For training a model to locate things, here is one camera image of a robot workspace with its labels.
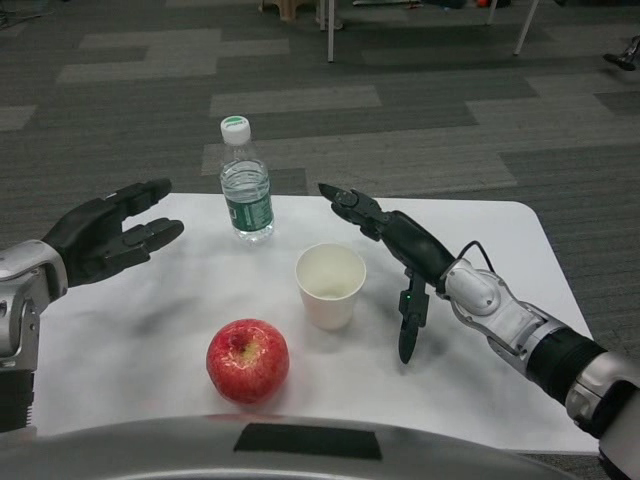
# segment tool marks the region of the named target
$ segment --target apple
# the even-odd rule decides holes
[[[241,405],[265,402],[289,371],[282,334],[262,320],[236,320],[216,333],[207,350],[207,372],[220,395]]]

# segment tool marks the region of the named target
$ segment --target floor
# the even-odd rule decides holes
[[[258,0],[43,3],[0,31],[0,248],[134,181],[219,192],[218,125],[243,113],[276,194],[530,205],[593,336],[640,358],[640,73],[601,60],[640,6],[542,0],[513,57],[525,0],[492,27],[471,5],[341,1],[328,65],[313,7],[285,24]],[[604,478],[594,458],[540,458]]]

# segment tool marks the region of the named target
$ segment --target bottle cap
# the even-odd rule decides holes
[[[251,126],[249,120],[235,115],[227,117],[220,123],[222,139],[227,145],[244,145],[251,140]]]

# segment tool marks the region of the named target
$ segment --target green bottle label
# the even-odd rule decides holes
[[[260,200],[250,203],[234,202],[227,200],[231,223],[243,232],[256,232],[262,230],[273,220],[271,209],[271,196],[267,193]]]

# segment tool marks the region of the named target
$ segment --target paper cup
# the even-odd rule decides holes
[[[364,261],[347,247],[324,243],[305,251],[296,279],[311,322],[324,330],[346,326],[366,276]]]

